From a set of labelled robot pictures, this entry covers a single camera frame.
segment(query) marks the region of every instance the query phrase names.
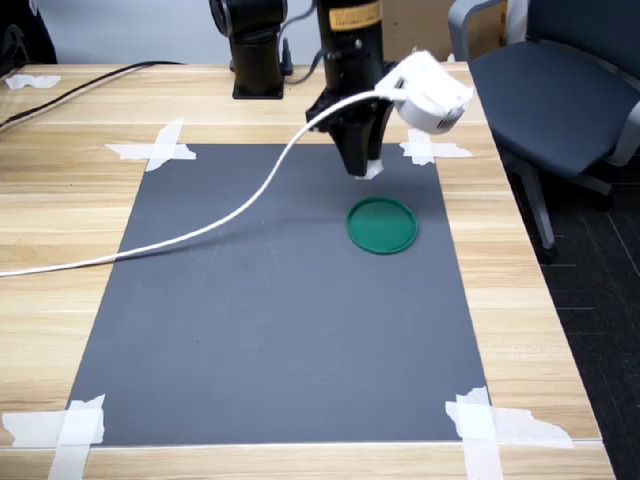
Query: white cable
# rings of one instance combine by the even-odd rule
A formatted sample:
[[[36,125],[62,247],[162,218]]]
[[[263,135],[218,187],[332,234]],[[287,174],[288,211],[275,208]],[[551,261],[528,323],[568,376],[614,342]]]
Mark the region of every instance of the white cable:
[[[165,240],[164,242],[155,243],[153,245],[148,245],[146,247],[134,248],[133,250],[116,253],[113,255],[106,255],[104,257],[94,258],[93,260],[84,260],[81,262],[67,263],[63,265],[53,265],[49,267],[29,268],[27,270],[17,270],[14,272],[0,272],[0,278],[18,277],[22,275],[31,275],[34,273],[57,272],[60,270],[71,270],[74,268],[88,267],[92,265],[102,265],[104,263],[115,262],[116,260],[120,260],[122,258],[132,257],[140,253],[152,252],[160,248],[168,247],[170,245],[175,245],[176,243],[181,243],[191,238],[198,237],[207,232],[210,232],[211,230],[218,228],[227,222],[230,222],[231,220],[236,218],[238,215],[240,215],[242,212],[244,212],[247,208],[249,208],[251,205],[253,205],[253,203],[260,197],[260,195],[262,195],[262,193],[267,189],[267,187],[273,180],[273,177],[275,176],[276,172],[280,168],[280,164],[289,153],[289,150],[291,150],[291,147],[293,147],[298,142],[298,140],[302,138],[302,136],[305,133],[307,133],[309,130],[315,127],[318,123],[320,123],[322,120],[333,115],[337,111],[342,110],[343,108],[349,105],[352,105],[354,103],[361,102],[363,100],[368,100],[371,98],[383,98],[391,101],[405,101],[407,97],[406,97],[406,94],[399,89],[393,89],[393,90],[387,90],[387,91],[369,91],[369,92],[358,93],[351,97],[345,98],[344,100],[341,100],[335,105],[332,105],[331,107],[326,109],[324,112],[319,114],[317,117],[315,117],[313,120],[311,120],[309,123],[307,123],[304,127],[300,129],[298,133],[295,134],[295,136],[291,139],[289,144],[282,151],[280,158],[278,158],[278,161],[273,166],[273,169],[271,170],[271,173],[269,173],[269,176],[267,177],[267,179],[264,181],[262,186],[256,191],[256,193],[254,193],[251,196],[251,198],[249,198],[249,200],[247,200],[243,205],[241,205],[234,212],[230,213],[226,217],[221,218],[220,220],[210,225],[207,225],[206,227],[200,228],[199,230],[194,230],[193,232],[187,233],[180,237],[172,238],[170,240]]]

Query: cardboard box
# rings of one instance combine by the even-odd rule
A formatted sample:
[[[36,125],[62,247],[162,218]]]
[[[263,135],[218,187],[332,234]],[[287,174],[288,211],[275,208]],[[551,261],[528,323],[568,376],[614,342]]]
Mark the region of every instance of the cardboard box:
[[[453,0],[382,0],[384,53],[387,60],[402,60],[411,51],[429,50],[438,60],[451,54],[447,17]],[[471,58],[499,48],[503,6],[475,13],[469,21]]]

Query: gray office chair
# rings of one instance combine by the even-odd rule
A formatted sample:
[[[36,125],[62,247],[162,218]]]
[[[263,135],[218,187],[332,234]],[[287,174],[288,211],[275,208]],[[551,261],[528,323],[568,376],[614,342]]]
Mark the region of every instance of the gray office chair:
[[[469,59],[469,17],[501,2],[453,4],[457,61]],[[530,0],[526,40],[469,67],[505,167],[522,180],[549,262],[556,250],[538,170],[607,196],[611,186],[584,171],[603,160],[626,165],[640,146],[640,92],[623,80],[640,78],[640,0]]]

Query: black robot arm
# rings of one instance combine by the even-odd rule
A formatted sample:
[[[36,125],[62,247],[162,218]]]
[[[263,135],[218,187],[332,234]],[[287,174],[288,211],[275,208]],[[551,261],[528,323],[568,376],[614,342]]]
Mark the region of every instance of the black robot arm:
[[[286,0],[210,0],[220,32],[229,38],[236,73],[234,98],[282,98],[284,66],[278,32]],[[353,94],[373,90],[391,69],[382,52],[380,0],[318,0],[327,86],[307,110],[307,121]],[[392,103],[371,100],[318,124],[331,135],[350,175],[362,177],[380,157]]]
[[[383,60],[379,0],[318,0],[318,23],[327,87],[307,110],[307,121],[348,96],[373,90],[392,67]],[[319,124],[350,175],[366,175],[368,161],[380,158],[392,108],[387,100],[371,100]]]

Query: chair base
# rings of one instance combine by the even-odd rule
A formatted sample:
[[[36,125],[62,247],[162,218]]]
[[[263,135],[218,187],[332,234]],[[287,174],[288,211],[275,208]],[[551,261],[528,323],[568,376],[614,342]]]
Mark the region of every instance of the chair base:
[[[503,153],[505,157],[505,167],[518,175],[522,181],[529,208],[531,209],[531,213],[536,222],[536,228],[540,234],[543,250],[539,252],[538,260],[542,264],[553,263],[558,256],[558,252],[555,248],[555,237],[553,235],[553,228],[551,227],[549,212],[547,211],[547,204],[544,200],[542,187],[540,186],[538,171],[531,164],[520,160],[514,155],[507,152]],[[608,183],[585,174],[569,179],[569,181],[597,194],[597,196],[592,199],[592,204],[596,210],[605,211],[613,206],[611,185]]]

